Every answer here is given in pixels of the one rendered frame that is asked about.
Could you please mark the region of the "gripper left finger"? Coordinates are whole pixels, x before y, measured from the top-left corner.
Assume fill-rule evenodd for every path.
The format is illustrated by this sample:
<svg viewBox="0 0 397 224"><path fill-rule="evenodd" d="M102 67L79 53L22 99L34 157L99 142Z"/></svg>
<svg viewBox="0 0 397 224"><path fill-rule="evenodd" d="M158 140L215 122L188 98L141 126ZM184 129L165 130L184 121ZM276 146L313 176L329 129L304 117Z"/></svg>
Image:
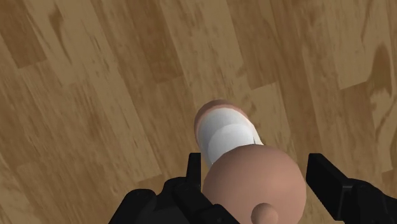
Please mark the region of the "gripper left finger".
<svg viewBox="0 0 397 224"><path fill-rule="evenodd" d="M240 224L205 197L200 182L200 153L190 153L185 177L168 179L159 194L150 189L130 191L108 224Z"/></svg>

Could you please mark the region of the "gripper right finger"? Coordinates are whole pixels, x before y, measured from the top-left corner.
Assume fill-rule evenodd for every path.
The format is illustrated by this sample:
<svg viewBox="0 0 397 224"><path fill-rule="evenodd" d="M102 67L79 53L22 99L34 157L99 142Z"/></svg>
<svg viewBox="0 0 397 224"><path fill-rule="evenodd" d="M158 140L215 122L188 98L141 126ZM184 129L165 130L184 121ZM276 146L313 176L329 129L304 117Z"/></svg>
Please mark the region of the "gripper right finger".
<svg viewBox="0 0 397 224"><path fill-rule="evenodd" d="M397 224L397 199L369 182L348 178L320 153L309 154L306 182L335 221Z"/></svg>

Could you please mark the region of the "pink and white figure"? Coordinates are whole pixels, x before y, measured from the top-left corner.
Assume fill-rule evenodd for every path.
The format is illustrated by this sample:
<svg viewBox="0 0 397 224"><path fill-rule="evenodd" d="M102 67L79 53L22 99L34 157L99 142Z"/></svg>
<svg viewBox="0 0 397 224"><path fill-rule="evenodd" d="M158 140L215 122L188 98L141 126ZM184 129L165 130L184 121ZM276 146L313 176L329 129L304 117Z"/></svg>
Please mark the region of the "pink and white figure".
<svg viewBox="0 0 397 224"><path fill-rule="evenodd" d="M208 164L203 194L240 224L298 224L307 199L298 164L262 143L247 115L225 100L203 105L195 139Z"/></svg>

